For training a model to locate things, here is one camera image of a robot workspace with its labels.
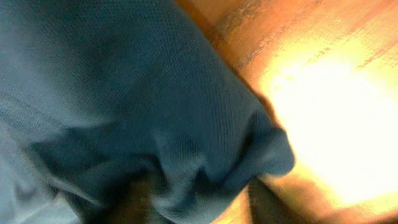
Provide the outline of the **teal blue t-shirt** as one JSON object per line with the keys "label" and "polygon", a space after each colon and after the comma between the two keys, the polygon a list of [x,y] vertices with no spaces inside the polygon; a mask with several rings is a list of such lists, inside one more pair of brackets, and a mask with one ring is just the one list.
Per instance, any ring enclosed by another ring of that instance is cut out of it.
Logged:
{"label": "teal blue t-shirt", "polygon": [[173,1],[1,1],[1,222],[210,223],[295,163],[283,129]]}

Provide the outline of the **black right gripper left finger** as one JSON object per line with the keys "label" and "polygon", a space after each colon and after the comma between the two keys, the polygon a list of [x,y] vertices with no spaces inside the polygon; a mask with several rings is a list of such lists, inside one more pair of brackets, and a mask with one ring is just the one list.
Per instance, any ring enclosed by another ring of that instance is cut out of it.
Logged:
{"label": "black right gripper left finger", "polygon": [[146,180],[131,182],[116,204],[104,213],[104,224],[148,224],[153,211],[150,193],[152,187]]}

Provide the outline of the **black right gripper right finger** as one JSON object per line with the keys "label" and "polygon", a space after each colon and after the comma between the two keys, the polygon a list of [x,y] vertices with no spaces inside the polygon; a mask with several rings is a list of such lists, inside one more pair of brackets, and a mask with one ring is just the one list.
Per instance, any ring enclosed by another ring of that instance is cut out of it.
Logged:
{"label": "black right gripper right finger", "polygon": [[249,204],[253,224],[306,224],[261,180],[248,185]]}

